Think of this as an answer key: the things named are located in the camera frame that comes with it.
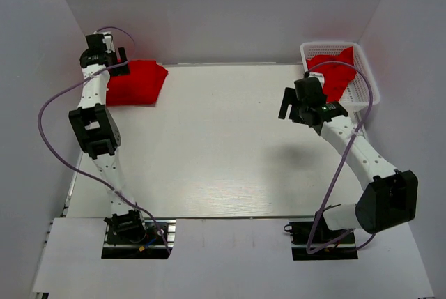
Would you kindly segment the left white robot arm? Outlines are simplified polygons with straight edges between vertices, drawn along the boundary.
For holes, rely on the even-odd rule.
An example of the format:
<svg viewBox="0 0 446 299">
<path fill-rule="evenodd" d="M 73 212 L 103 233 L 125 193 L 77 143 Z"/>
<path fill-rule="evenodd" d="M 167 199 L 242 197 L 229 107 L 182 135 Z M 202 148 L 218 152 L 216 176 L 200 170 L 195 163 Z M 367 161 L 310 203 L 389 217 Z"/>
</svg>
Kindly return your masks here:
<svg viewBox="0 0 446 299">
<path fill-rule="evenodd" d="M 135 208 L 135 200 L 125 195 L 127 187 L 118 154 L 121 135 L 106 106 L 109 80 L 130 73 L 128 60 L 124 48 L 114 47 L 109 31 L 87 35 L 86 42 L 87 49 L 79 59 L 84 79 L 81 99 L 68 118 L 81 150 L 91 158 L 100 178 L 106 182 L 110 205 L 106 223 L 123 228 L 125 237 L 138 243 L 145 239 L 148 227 Z"/>
</svg>

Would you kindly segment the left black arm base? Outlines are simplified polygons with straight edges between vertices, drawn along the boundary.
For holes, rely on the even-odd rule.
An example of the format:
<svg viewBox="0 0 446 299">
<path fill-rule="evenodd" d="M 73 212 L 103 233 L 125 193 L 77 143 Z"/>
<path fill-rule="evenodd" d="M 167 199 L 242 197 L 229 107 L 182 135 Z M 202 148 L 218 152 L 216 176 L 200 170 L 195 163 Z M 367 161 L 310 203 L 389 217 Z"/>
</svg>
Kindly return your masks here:
<svg viewBox="0 0 446 299">
<path fill-rule="evenodd" d="M 136 238 L 125 238 L 118 235 L 109 225 L 106 227 L 102 246 L 102 259 L 121 260 L 166 260 L 169 258 L 163 240 L 166 240 L 169 250 L 174 247 L 176 234 L 175 220 L 160 220 L 160 231 L 151 220 L 146 220 L 146 228 L 136 234 Z"/>
</svg>

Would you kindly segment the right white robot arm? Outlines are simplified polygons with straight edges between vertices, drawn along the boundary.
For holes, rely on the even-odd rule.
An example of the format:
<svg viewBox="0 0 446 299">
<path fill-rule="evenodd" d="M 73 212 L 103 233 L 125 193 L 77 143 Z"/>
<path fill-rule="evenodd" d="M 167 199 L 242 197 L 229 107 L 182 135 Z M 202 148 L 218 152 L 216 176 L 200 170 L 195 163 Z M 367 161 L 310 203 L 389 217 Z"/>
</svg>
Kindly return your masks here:
<svg viewBox="0 0 446 299">
<path fill-rule="evenodd" d="M 379 233 L 412 221 L 416 214 L 418 179 L 385 160 L 356 131 L 356 125 L 339 102 L 327 102 L 315 77 L 295 81 L 284 90 L 279 118 L 312 128 L 341 156 L 341 164 L 355 174 L 363 193 L 354 204 L 316 213 L 316 237 L 329 243 L 344 229 Z"/>
</svg>

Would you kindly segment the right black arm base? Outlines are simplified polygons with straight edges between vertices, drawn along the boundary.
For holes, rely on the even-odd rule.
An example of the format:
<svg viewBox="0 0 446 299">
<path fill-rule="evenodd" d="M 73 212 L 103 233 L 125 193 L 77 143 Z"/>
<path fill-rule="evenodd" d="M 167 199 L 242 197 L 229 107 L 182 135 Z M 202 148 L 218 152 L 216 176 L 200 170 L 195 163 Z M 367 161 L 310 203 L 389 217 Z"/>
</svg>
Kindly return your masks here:
<svg viewBox="0 0 446 299">
<path fill-rule="evenodd" d="M 337 240 L 333 244 L 313 253 L 307 253 L 307 241 L 312 229 L 313 221 L 304 219 L 290 220 L 284 226 L 284 232 L 290 236 L 291 252 L 294 261 L 341 261 L 358 259 L 356 251 L 356 240 L 353 233 L 348 234 L 341 240 Z M 315 250 L 327 242 L 334 240 L 341 234 L 343 230 L 331 231 L 327 225 L 321 221 L 315 231 L 314 238 L 310 249 Z"/>
</svg>

